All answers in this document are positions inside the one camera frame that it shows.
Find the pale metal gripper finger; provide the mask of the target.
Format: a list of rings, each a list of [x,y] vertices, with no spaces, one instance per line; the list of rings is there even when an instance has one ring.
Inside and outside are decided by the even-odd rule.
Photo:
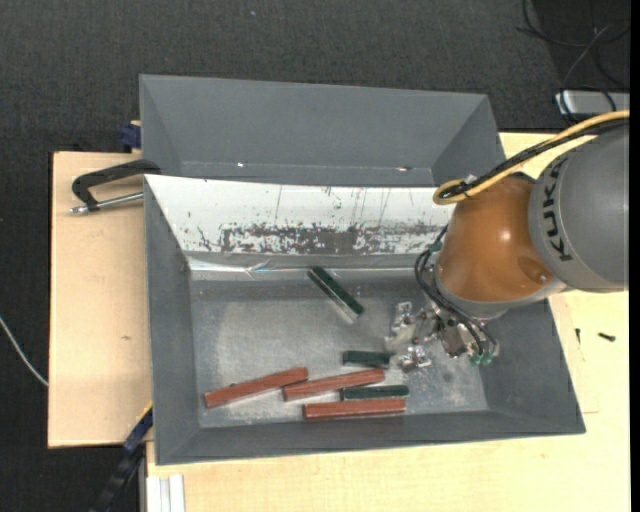
[[[411,371],[430,367],[432,360],[424,346],[411,345],[399,357],[398,365],[403,371]]]
[[[395,306],[389,333],[384,338],[387,352],[397,352],[411,343],[416,330],[416,319],[411,302],[401,302]]]

